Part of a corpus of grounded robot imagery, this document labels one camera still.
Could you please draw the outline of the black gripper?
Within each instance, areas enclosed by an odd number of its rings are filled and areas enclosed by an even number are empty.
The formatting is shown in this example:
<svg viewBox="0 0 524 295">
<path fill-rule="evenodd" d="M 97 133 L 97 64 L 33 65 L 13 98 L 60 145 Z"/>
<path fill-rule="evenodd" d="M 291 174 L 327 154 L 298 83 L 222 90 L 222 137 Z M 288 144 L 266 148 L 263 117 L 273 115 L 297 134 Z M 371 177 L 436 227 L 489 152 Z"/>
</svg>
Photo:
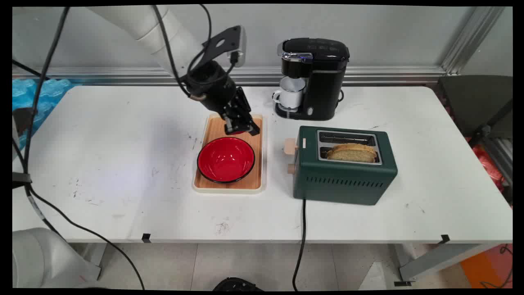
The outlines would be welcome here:
<svg viewBox="0 0 524 295">
<path fill-rule="evenodd" d="M 217 113 L 225 121 L 227 136 L 237 134 L 237 123 L 242 131 L 251 136 L 260 134 L 250 114 L 251 107 L 240 86 L 236 86 L 229 74 L 215 61 L 209 61 L 186 74 L 187 91 L 200 99 L 208 110 Z"/>
</svg>

